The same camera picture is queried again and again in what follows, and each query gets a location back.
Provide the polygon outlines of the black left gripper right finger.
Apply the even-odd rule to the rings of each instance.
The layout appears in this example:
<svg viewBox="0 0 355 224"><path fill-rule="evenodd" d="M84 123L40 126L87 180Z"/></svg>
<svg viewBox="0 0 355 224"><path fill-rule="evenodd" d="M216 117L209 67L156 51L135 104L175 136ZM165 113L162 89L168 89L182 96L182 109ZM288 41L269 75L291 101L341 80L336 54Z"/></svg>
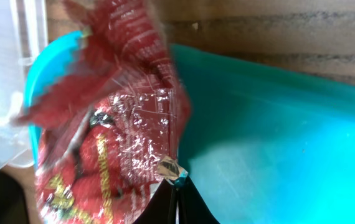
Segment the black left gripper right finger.
<svg viewBox="0 0 355 224"><path fill-rule="evenodd" d="M177 191L179 224L220 224L208 209L190 177Z"/></svg>

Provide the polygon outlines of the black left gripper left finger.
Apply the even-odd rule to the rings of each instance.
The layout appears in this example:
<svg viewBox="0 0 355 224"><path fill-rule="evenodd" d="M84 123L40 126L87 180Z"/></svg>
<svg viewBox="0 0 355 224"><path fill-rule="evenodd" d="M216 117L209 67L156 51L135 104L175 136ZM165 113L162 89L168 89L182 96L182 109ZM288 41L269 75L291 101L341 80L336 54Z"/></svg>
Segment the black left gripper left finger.
<svg viewBox="0 0 355 224"><path fill-rule="evenodd" d="M133 224L175 224L177 205L176 188L163 180Z"/></svg>

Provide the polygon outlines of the red snack wrapper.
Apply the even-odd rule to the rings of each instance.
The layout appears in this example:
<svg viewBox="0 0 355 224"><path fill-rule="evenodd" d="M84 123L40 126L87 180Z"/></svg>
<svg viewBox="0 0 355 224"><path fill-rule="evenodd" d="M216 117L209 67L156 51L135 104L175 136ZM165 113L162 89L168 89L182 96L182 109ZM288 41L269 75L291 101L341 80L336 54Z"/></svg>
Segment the red snack wrapper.
<svg viewBox="0 0 355 224"><path fill-rule="evenodd" d="M41 130L35 186L45 223L133 223L177 156L190 114L147 1L64 1L81 28L64 74L17 125Z"/></svg>

